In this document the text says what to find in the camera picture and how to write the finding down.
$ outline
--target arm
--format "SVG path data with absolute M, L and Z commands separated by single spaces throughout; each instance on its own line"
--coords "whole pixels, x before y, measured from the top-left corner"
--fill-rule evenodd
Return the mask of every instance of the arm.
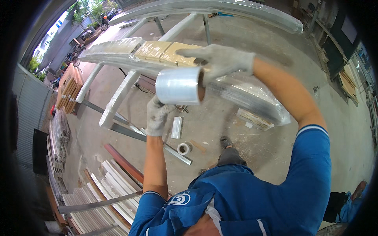
M 174 105 L 162 104 L 156 95 L 147 104 L 147 146 L 143 192 L 157 192 L 165 201 L 168 197 L 167 168 L 161 135 L 167 121 L 167 115 L 174 109 Z
M 177 54 L 196 57 L 195 62 L 206 66 L 203 82 L 206 85 L 217 77 L 238 70 L 245 70 L 261 80 L 298 121 L 299 129 L 315 124 L 326 129 L 325 121 L 310 93 L 293 76 L 270 65 L 253 52 L 244 52 L 231 47 L 209 45 L 200 49 L 180 49 Z
M 155 191 L 167 200 L 167 168 L 163 153 L 163 139 L 161 136 L 147 136 L 143 183 L 143 192 Z

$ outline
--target tape roll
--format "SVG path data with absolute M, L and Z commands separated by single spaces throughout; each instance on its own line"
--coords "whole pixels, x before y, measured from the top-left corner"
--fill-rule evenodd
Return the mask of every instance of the tape roll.
M 163 104 L 200 105 L 205 97 L 201 67 L 164 69 L 156 78 L 156 95 Z
M 189 154 L 192 151 L 192 145 L 189 143 L 181 143 L 177 146 L 177 152 L 181 155 Z

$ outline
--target shoe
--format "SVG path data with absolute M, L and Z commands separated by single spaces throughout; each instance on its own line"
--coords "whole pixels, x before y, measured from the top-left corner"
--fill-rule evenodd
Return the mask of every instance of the shoe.
M 223 149 L 225 149 L 227 146 L 233 145 L 231 139 L 227 136 L 220 137 L 220 145 Z
M 200 176 L 201 174 L 205 173 L 207 171 L 207 169 L 200 169 L 200 171 L 198 171 L 198 175 Z

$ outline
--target gray pants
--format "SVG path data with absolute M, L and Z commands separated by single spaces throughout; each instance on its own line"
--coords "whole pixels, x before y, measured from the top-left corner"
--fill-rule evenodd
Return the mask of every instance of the gray pants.
M 222 154 L 219 156 L 216 166 L 224 164 L 241 164 L 247 166 L 245 160 L 239 156 L 239 152 L 236 148 L 225 148 Z

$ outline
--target leg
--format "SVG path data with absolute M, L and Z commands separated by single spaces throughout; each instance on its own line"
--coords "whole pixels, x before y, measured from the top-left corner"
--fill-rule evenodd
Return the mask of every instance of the leg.
M 236 148 L 232 147 L 232 142 L 227 136 L 222 136 L 220 142 L 224 150 L 219 156 L 216 166 L 224 164 L 241 164 L 247 166 L 247 163 L 240 157 Z
M 324 213 L 323 220 L 329 223 L 336 222 L 337 214 L 340 214 L 341 208 L 346 202 L 345 192 L 332 192 Z

